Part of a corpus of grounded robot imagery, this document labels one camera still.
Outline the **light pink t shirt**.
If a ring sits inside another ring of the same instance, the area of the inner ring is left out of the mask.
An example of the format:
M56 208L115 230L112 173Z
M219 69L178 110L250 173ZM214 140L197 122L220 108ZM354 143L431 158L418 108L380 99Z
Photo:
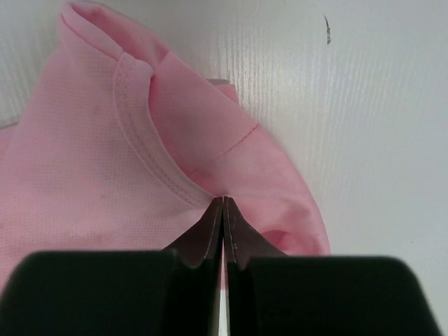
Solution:
M1 131L2 283L35 251L161 249L217 196L279 250L329 253L306 183L233 85L97 3L66 3L58 36Z

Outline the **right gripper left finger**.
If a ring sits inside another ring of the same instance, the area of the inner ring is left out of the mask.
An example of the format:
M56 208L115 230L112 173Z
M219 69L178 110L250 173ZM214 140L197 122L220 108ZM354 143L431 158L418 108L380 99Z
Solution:
M2 335L217 335L223 199L159 251L39 251L1 294Z

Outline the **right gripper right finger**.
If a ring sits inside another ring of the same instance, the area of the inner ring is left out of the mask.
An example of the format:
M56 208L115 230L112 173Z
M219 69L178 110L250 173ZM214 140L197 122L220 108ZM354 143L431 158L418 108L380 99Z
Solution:
M293 257L223 200L231 335L439 335L413 271L390 257Z

